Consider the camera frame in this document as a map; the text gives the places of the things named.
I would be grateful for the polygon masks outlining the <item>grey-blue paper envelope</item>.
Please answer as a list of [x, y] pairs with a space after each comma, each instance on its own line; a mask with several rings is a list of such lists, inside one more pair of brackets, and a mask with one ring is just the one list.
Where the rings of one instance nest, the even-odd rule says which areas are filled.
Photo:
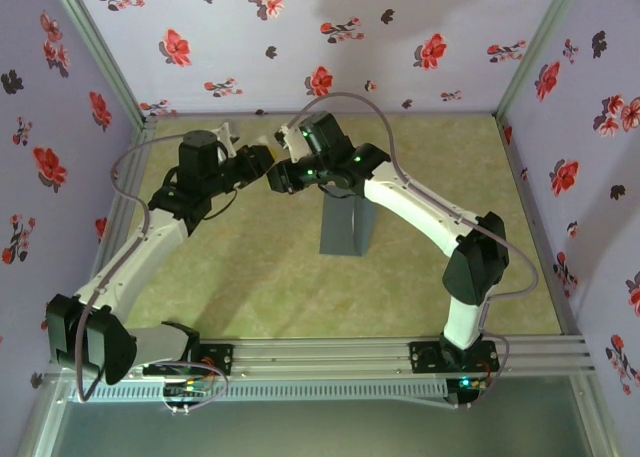
[[322, 192], [319, 252], [334, 256], [364, 256], [376, 221], [375, 205], [333, 185], [323, 187]]

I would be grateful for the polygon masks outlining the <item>small circuit board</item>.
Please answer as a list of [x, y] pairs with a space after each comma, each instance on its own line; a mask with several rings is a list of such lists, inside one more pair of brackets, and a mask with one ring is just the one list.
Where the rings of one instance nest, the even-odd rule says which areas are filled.
[[487, 377], [463, 376], [458, 380], [456, 390], [458, 392], [482, 393], [486, 390], [487, 385], [490, 382], [491, 382], [491, 379]]
[[163, 387], [163, 397], [167, 399], [206, 397], [211, 393], [212, 388], [213, 381], [210, 379], [168, 382]]

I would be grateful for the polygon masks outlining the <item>aluminium side rail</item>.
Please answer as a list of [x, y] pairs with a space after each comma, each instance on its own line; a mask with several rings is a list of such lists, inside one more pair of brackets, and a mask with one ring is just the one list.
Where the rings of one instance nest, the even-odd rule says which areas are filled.
[[161, 117], [146, 117], [142, 126], [132, 136], [128, 148], [114, 158], [107, 169], [113, 199], [110, 204], [105, 233], [98, 244], [89, 280], [97, 277], [108, 262], [119, 252], [129, 238], [131, 226], [137, 227], [136, 208], [140, 205], [124, 196], [132, 194], [136, 198], [144, 180], [144, 173], [151, 153], [151, 141], [157, 137]]
[[520, 157], [515, 138], [512, 137], [510, 144], [507, 143], [505, 129], [509, 124], [504, 124], [498, 117], [495, 120], [527, 221], [528, 233], [535, 249], [535, 253], [528, 253], [528, 256], [534, 264], [537, 264], [539, 276], [537, 288], [543, 287], [547, 291], [560, 333], [562, 335], [580, 335], [581, 332], [571, 310], [570, 301], [564, 294], [561, 281], [552, 269], [552, 265], [556, 262], [556, 251], [549, 240], [543, 216], [536, 202], [531, 186], [532, 177], [529, 176], [527, 180], [521, 177], [521, 172], [526, 168], [526, 165]]

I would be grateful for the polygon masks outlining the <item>thin aluminium wall rail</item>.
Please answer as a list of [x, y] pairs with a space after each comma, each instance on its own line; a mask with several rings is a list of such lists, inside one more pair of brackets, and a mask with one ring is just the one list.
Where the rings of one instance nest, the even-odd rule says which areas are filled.
[[[339, 117], [352, 117], [352, 116], [375, 116], [379, 115], [374, 110], [327, 110]], [[169, 111], [166, 114], [155, 114], [148, 116], [147, 119], [163, 119], [163, 120], [176, 120], [176, 119], [201, 119], [201, 120], [232, 120], [232, 119], [266, 119], [266, 118], [278, 118], [289, 119], [298, 115], [298, 112], [275, 112], [275, 111], [263, 111], [262, 113], [252, 112], [175, 112]], [[448, 112], [448, 111], [434, 111], [434, 112], [420, 112], [420, 111], [408, 111], [402, 112], [384, 112], [385, 117], [488, 117], [493, 116], [489, 111], [463, 111], [463, 112]]]

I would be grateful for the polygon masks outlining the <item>aluminium corner post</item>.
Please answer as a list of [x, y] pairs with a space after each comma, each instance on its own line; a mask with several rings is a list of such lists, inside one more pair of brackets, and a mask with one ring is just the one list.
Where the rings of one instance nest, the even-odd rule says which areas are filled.
[[112, 52], [82, 0], [59, 0], [72, 23], [88, 47], [102, 74], [115, 92], [119, 103], [126, 110], [138, 130], [145, 127], [147, 119], [139, 109], [135, 96], [119, 68]]
[[510, 108], [526, 84], [526, 79], [535, 67], [537, 59], [544, 53], [548, 42], [553, 37], [557, 27], [564, 19], [564, 15], [571, 7], [573, 0], [551, 0], [549, 7], [543, 14], [533, 37], [528, 44], [527, 51], [509, 82], [493, 117], [497, 122], [505, 120]]

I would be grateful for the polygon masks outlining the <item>long aluminium base rail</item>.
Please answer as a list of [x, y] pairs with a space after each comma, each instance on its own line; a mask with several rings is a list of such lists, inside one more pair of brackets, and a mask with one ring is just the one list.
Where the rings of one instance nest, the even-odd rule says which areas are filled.
[[499, 376], [561, 376], [590, 374], [594, 370], [585, 341], [579, 336], [510, 336], [505, 340], [485, 337], [495, 343], [500, 369], [491, 374], [414, 374], [408, 344], [438, 341], [435, 338], [336, 338], [336, 339], [233, 339], [180, 340], [163, 344], [154, 337], [140, 337], [132, 345], [99, 352], [85, 370], [86, 378], [100, 377], [107, 385], [144, 378], [182, 382], [197, 376], [144, 377], [149, 364], [205, 368], [184, 362], [201, 343], [234, 346], [231, 380], [355, 380], [400, 378], [447, 378]]

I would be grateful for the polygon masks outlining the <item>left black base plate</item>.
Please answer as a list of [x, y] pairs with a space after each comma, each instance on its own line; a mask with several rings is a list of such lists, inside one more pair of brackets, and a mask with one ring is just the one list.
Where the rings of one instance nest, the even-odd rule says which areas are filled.
[[197, 352], [191, 352], [188, 357], [183, 357], [184, 362], [196, 362], [205, 365], [205, 368], [189, 366], [175, 366], [166, 363], [149, 364], [142, 370], [144, 377], [169, 377], [169, 376], [197, 376], [204, 377], [216, 375], [210, 367], [216, 367], [226, 376], [231, 375], [233, 365], [234, 346], [231, 344], [201, 343]]

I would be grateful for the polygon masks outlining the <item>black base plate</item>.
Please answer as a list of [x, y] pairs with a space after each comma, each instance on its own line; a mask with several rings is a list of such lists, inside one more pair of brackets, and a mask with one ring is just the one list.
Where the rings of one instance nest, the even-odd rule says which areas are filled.
[[465, 350], [439, 341], [411, 342], [408, 348], [414, 374], [491, 374], [500, 369], [498, 353], [492, 341], [479, 341]]
[[166, 363], [149, 364], [142, 370], [144, 377], [169, 377], [169, 376], [197, 376], [204, 377], [216, 375], [210, 367], [216, 367], [226, 376], [231, 375], [233, 365], [234, 346], [231, 344], [201, 343], [197, 352], [191, 352], [188, 357], [183, 357], [184, 362], [196, 362], [205, 365], [205, 368], [189, 366], [175, 366]]

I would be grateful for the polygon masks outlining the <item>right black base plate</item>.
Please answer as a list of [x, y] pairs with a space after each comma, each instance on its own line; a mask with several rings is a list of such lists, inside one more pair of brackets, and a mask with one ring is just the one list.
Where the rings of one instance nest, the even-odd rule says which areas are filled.
[[479, 341], [465, 350], [439, 341], [411, 342], [408, 348], [414, 374], [491, 374], [500, 369], [498, 353], [492, 341]]

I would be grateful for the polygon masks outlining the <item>aluminium frame leg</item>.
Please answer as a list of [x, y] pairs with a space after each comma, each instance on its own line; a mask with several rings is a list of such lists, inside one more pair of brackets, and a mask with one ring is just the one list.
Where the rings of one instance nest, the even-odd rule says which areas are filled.
[[569, 377], [579, 419], [592, 457], [621, 457], [613, 420], [595, 376]]
[[69, 395], [69, 383], [46, 379], [30, 414], [17, 457], [52, 457]]

